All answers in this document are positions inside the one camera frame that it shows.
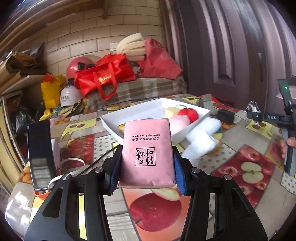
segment pink ball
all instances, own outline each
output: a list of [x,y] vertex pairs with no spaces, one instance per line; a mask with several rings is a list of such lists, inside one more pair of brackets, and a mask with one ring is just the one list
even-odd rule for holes
[[176,115],[170,119],[170,133],[174,135],[189,125],[190,120],[186,115]]

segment black device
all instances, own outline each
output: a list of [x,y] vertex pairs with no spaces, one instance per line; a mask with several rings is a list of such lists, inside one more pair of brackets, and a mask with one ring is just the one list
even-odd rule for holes
[[[176,181],[185,196],[191,196],[181,241],[206,240],[209,197],[215,193],[215,230],[209,241],[267,241],[256,212],[230,175],[214,177],[192,167],[173,147]],[[79,235],[78,196],[85,195],[88,241],[112,241],[103,195],[116,189],[121,170],[122,146],[102,167],[87,175],[64,174],[32,220],[24,241],[83,241]]]
[[278,83],[280,93],[283,97],[286,115],[247,112],[247,117],[257,122],[266,121],[277,124],[283,134],[283,139],[285,140],[287,150],[284,161],[284,170],[289,175],[294,176],[296,173],[296,150],[295,148],[288,146],[286,140],[290,137],[296,136],[296,110],[287,81],[278,80]]
[[234,121],[234,115],[235,113],[232,111],[220,109],[217,113],[217,119],[227,125],[231,125]]
[[34,190],[47,190],[51,179],[57,176],[49,120],[28,125],[28,158]]

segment red tote bag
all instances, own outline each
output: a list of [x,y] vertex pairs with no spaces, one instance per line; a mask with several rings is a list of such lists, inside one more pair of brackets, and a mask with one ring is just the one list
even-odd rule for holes
[[149,38],[145,41],[146,59],[138,61],[142,70],[139,73],[141,78],[166,78],[176,79],[181,68],[170,57],[168,52],[162,48],[162,45],[155,39]]
[[[125,55],[106,55],[95,67],[76,72],[74,86],[86,96],[97,89],[103,100],[109,100],[117,90],[117,83],[135,80],[136,76]],[[103,86],[112,84],[114,89],[105,96]]]

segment plaid blanket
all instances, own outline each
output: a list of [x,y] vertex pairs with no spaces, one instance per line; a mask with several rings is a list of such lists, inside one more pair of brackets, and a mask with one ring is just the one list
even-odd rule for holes
[[[104,92],[110,93],[112,85],[104,86]],[[100,110],[104,105],[116,104],[128,100],[145,99],[152,97],[185,94],[187,85],[182,76],[175,80],[164,78],[141,78],[135,81],[119,83],[116,94],[105,101],[98,91],[88,94],[88,107],[92,111]]]

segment white helmet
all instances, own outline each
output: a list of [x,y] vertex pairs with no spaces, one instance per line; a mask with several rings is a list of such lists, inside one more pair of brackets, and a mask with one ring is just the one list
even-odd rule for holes
[[65,88],[63,88],[61,92],[61,107],[75,105],[75,103],[77,103],[81,99],[83,99],[83,96],[80,90],[72,85],[68,85]]

